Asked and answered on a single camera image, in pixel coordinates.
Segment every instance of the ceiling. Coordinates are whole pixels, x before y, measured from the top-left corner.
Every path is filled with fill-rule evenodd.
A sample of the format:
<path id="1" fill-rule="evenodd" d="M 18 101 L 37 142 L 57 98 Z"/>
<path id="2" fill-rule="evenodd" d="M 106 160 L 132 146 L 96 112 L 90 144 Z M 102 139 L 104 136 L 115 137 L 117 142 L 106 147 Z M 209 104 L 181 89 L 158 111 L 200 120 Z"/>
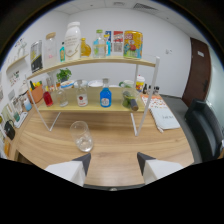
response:
<path id="1" fill-rule="evenodd" d="M 150 0 L 73 0 L 55 8 L 54 10 L 71 15 L 81 11 L 99 8 L 122 8 L 149 13 L 173 24 L 188 36 L 201 40 L 209 45 L 203 35 L 193 24 L 191 24 L 190 21 L 185 19 L 178 12 Z"/>

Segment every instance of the green plant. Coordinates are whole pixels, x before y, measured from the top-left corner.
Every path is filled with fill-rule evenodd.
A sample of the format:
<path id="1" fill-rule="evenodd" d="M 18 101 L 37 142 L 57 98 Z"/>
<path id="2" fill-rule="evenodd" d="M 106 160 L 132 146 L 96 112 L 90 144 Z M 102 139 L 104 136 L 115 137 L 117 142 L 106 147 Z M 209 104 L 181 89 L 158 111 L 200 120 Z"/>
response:
<path id="1" fill-rule="evenodd" d="M 66 68 L 66 69 L 60 69 L 60 72 L 57 73 L 57 79 L 58 79 L 58 82 L 61 82 L 61 80 L 63 79 L 69 79 L 71 77 L 72 73 L 71 71 Z"/>

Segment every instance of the shelf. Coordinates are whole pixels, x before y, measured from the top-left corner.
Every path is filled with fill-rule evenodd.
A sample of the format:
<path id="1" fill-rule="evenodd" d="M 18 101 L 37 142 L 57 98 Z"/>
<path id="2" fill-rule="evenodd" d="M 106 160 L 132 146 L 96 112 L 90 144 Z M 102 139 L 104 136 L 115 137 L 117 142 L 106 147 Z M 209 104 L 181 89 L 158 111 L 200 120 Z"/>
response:
<path id="1" fill-rule="evenodd" d="M 10 64 L 10 65 L 8 66 L 8 68 L 6 69 L 6 71 L 8 71 L 9 68 L 11 68 L 14 64 L 16 64 L 18 61 L 21 61 L 23 58 L 25 58 L 25 57 L 28 56 L 28 55 L 29 55 L 29 54 L 26 54 L 26 55 L 20 57 L 19 59 L 17 59 L 16 61 L 14 61 L 12 64 Z"/>
<path id="2" fill-rule="evenodd" d="M 66 95 L 68 99 L 68 105 L 65 107 L 60 107 L 56 99 L 56 92 L 51 94 L 54 104 L 47 107 L 45 102 L 39 106 L 39 111 L 53 111 L 53 112 L 94 112 L 94 113 L 106 113 L 106 112 L 129 112 L 129 113 L 143 113 L 145 110 L 145 105 L 139 96 L 137 100 L 138 111 L 132 111 L 131 109 L 122 106 L 122 89 L 119 87 L 111 87 L 112 92 L 112 103 L 110 107 L 104 108 L 100 105 L 100 91 L 102 87 L 89 87 L 87 88 L 88 95 L 88 105 L 85 107 L 79 107 L 76 100 L 76 88 L 66 89 Z"/>
<path id="3" fill-rule="evenodd" d="M 73 66 L 73 65 L 84 65 L 84 64 L 91 64 L 91 63 L 127 63 L 127 64 L 135 64 L 135 65 L 144 65 L 149 67 L 155 67 L 154 63 L 151 63 L 149 61 L 143 60 L 143 59 L 133 59 L 133 58 L 124 58 L 123 56 L 109 56 L 106 58 L 92 58 L 92 57 L 86 57 L 86 58 L 80 58 L 78 60 L 73 60 L 69 62 L 61 62 L 56 64 L 55 66 L 49 67 L 49 68 L 43 68 L 36 72 L 34 72 L 31 76 L 27 77 L 27 79 L 34 78 L 40 74 L 47 73 L 54 71 L 56 69 Z"/>

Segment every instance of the white bottle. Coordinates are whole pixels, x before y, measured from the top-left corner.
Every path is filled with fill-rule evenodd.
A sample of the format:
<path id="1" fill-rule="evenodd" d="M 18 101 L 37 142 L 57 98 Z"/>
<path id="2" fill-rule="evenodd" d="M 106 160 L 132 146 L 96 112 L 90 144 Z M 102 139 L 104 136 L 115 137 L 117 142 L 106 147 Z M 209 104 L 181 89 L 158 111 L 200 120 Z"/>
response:
<path id="1" fill-rule="evenodd" d="M 80 22 L 68 24 L 65 34 L 65 61 L 80 59 L 81 57 L 81 31 Z"/>
<path id="2" fill-rule="evenodd" d="M 88 104 L 87 91 L 85 87 L 82 87 L 82 80 L 77 80 L 78 89 L 76 90 L 77 103 L 80 107 L 84 107 Z"/>

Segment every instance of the potted plant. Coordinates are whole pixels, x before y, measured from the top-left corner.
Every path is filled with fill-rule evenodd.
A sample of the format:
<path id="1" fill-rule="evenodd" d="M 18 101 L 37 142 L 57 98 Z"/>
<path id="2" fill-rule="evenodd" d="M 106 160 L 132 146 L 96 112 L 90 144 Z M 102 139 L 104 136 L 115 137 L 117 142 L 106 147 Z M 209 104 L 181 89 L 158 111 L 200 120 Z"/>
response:
<path id="1" fill-rule="evenodd" d="M 57 79 L 58 79 L 58 82 L 65 82 L 67 81 L 70 76 L 72 75 L 71 71 L 66 68 L 66 69 L 60 69 L 60 72 L 57 73 Z"/>

